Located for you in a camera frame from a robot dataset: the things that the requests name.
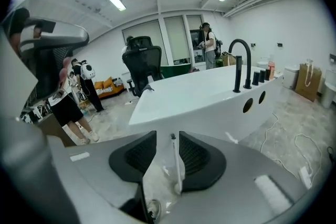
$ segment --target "cardboard box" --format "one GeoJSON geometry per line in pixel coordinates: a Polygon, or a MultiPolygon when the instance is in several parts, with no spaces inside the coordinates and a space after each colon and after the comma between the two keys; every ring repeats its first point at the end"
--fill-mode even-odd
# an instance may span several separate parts
{"type": "Polygon", "coordinates": [[[232,55],[222,55],[223,66],[234,66],[236,64],[236,58],[232,55]]]}
{"type": "Polygon", "coordinates": [[[320,85],[322,71],[321,69],[314,67],[312,76],[311,71],[311,67],[309,67],[308,70],[308,66],[305,63],[300,64],[298,83],[296,84],[295,92],[314,102],[320,85]]]}

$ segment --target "black skirt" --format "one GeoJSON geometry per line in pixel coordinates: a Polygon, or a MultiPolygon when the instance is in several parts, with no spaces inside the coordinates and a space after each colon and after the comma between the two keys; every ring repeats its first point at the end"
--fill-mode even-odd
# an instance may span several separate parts
{"type": "Polygon", "coordinates": [[[70,121],[77,122],[83,117],[83,113],[69,95],[53,105],[51,111],[61,126],[66,125],[70,121]]]}

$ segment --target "orange couch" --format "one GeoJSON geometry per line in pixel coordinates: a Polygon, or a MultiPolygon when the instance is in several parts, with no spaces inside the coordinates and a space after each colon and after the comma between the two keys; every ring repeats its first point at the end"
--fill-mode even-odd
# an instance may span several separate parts
{"type": "Polygon", "coordinates": [[[125,90],[123,85],[120,85],[118,87],[116,87],[114,85],[114,83],[112,82],[112,78],[109,77],[106,81],[97,81],[95,82],[94,88],[96,90],[98,89],[106,89],[108,87],[112,87],[112,91],[111,92],[103,92],[100,95],[98,95],[99,99],[102,99],[104,97],[109,97],[109,96],[114,96],[117,94],[120,94],[122,91],[125,90]]]}

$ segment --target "window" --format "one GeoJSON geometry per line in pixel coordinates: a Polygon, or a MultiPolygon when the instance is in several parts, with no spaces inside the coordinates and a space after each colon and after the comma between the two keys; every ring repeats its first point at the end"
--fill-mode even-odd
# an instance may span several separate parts
{"type": "Polygon", "coordinates": [[[174,65],[190,63],[190,52],[182,17],[165,18],[174,65]]]}
{"type": "Polygon", "coordinates": [[[190,30],[199,30],[202,20],[200,16],[187,16],[189,29],[190,30]]]}
{"type": "Polygon", "coordinates": [[[161,65],[163,66],[168,65],[166,50],[164,49],[164,46],[163,46],[163,40],[162,40],[161,30],[159,26],[159,21],[154,20],[148,23],[136,25],[131,28],[123,30],[122,33],[124,35],[125,44],[126,44],[126,39],[128,36],[133,36],[133,37],[148,36],[150,37],[152,40],[152,44],[154,46],[159,46],[162,50],[161,65]]]}
{"type": "Polygon", "coordinates": [[[203,31],[199,28],[202,24],[202,20],[200,16],[187,16],[191,40],[193,43],[193,50],[194,50],[194,58],[195,63],[198,62],[205,62],[205,51],[203,49],[198,49],[198,44],[204,40],[203,31]]]}

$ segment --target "pillow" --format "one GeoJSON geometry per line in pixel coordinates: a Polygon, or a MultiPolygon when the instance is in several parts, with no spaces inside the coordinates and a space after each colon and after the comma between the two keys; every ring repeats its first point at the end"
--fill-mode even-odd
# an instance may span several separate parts
{"type": "Polygon", "coordinates": [[[104,81],[103,85],[104,85],[104,89],[110,87],[112,85],[112,78],[109,77],[106,81],[104,81]]]}
{"type": "Polygon", "coordinates": [[[103,82],[102,81],[95,82],[94,88],[95,88],[95,90],[102,89],[103,88],[103,82]]]}

